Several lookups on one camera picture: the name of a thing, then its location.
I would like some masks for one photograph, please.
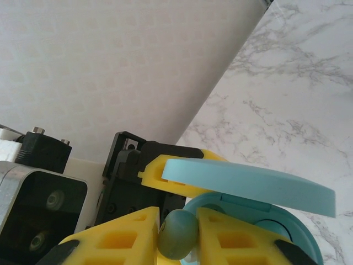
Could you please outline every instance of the round lid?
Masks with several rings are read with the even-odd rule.
[[[332,189],[288,173],[205,159],[169,159],[163,179],[335,217]]]

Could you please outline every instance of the gray marble veining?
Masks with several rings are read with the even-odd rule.
[[[289,210],[325,264],[353,264],[353,1],[276,0],[179,144],[336,191],[337,218]]]

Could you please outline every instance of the white marble countertop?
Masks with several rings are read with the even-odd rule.
[[[276,0],[178,144],[336,191],[337,218],[291,210],[325,264],[353,264],[353,1]]]

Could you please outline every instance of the teal plastic case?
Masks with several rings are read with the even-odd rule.
[[[283,172],[195,158],[168,160],[162,178],[215,191],[194,198],[184,210],[196,215],[197,208],[211,208],[277,232],[323,265],[320,249],[309,230],[294,215],[273,204],[335,217],[333,190]]]

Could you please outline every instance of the beige patterned wall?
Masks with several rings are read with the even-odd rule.
[[[0,124],[105,161],[117,131],[176,143],[261,0],[0,0]]]

